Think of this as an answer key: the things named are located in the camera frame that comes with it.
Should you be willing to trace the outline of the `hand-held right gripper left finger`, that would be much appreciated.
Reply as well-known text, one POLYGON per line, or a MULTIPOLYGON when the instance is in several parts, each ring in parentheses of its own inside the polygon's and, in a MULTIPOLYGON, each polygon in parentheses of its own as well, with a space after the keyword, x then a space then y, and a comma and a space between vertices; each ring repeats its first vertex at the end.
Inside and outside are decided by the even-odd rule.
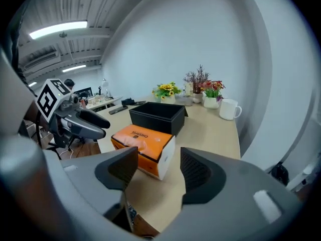
POLYGON ((125 190, 138 167, 136 148, 61 162, 72 184, 101 215, 117 215, 127 205, 125 190))

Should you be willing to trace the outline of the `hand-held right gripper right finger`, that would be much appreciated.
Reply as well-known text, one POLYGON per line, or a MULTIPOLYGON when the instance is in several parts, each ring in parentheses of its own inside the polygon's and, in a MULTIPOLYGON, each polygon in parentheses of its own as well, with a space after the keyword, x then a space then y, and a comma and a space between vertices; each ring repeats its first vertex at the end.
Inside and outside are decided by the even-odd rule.
POLYGON ((181 149, 186 193, 182 208, 210 221, 271 224, 300 202, 253 164, 192 148, 181 149))

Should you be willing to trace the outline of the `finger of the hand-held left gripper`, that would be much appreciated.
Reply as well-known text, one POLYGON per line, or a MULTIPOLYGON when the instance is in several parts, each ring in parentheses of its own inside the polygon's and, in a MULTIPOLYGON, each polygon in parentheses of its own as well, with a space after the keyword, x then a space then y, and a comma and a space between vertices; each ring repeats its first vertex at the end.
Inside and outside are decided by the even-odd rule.
POLYGON ((82 109, 79 112, 79 116, 82 120, 102 129, 110 128, 110 122, 92 110, 82 109))
POLYGON ((80 118, 66 117, 65 121, 69 126, 69 132, 73 135, 93 140, 99 140, 106 136, 105 130, 80 118))

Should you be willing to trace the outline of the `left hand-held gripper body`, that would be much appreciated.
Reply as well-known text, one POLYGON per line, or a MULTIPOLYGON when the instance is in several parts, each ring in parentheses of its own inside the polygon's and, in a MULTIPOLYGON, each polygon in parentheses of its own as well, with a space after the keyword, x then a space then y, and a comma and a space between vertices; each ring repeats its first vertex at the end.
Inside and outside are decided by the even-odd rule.
POLYGON ((78 96, 60 79, 47 79, 36 99, 42 118, 53 134, 56 148, 65 148, 75 134, 72 125, 77 121, 81 109, 78 96))

